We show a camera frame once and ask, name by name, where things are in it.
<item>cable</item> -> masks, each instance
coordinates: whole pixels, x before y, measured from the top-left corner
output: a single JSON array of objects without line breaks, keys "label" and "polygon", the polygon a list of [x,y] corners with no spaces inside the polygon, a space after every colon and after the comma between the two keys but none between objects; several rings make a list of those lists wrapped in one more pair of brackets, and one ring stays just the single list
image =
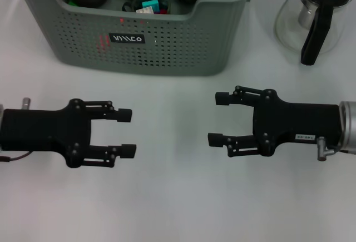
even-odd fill
[{"label": "cable", "polygon": [[29,151],[26,154],[23,154],[20,157],[6,157],[6,156],[0,156],[0,162],[10,162],[10,161],[15,161],[15,160],[20,160],[23,159],[24,157],[27,157],[30,155],[33,151]]}]

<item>glass teapot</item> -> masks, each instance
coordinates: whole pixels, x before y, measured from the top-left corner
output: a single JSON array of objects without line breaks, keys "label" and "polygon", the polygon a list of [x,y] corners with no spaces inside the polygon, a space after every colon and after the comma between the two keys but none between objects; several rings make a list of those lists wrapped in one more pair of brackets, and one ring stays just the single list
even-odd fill
[{"label": "glass teapot", "polygon": [[279,42],[301,52],[301,63],[313,65],[319,53],[332,49],[344,29],[351,0],[286,0],[275,21]]}]

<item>white table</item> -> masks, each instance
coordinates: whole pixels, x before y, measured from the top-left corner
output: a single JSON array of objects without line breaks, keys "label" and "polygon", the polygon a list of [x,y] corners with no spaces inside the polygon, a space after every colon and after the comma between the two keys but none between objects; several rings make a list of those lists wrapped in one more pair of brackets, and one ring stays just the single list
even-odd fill
[{"label": "white table", "polygon": [[20,108],[30,97],[32,109],[56,110],[75,97],[112,100],[133,110],[132,122],[94,122],[92,144],[137,144],[113,169],[69,169],[47,152],[0,164],[0,241],[354,242],[356,156],[318,162],[316,146],[285,144],[270,158],[230,159],[208,146],[208,132],[252,132],[253,109],[215,106],[215,92],[236,85],[273,88],[289,102],[356,101],[356,2],[337,47],[305,67],[273,35],[284,1],[246,6],[221,74],[155,77],[63,64],[24,0],[0,0],[1,103]]}]

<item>perforated basket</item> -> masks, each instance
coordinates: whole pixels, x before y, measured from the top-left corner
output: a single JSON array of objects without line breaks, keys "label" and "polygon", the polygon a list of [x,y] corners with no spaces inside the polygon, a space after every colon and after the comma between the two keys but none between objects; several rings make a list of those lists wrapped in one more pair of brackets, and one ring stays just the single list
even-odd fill
[{"label": "perforated basket", "polygon": [[221,71],[246,2],[198,0],[189,7],[170,0],[171,15],[160,15],[120,11],[125,1],[108,0],[92,9],[65,0],[26,0],[64,63],[152,75]]}]

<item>black label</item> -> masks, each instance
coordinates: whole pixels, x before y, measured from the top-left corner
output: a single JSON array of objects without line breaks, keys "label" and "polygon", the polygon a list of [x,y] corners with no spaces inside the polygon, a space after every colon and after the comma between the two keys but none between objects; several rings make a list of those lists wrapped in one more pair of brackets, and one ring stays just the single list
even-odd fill
[{"label": "black label", "polygon": [[143,34],[109,33],[113,43],[145,43]]}]

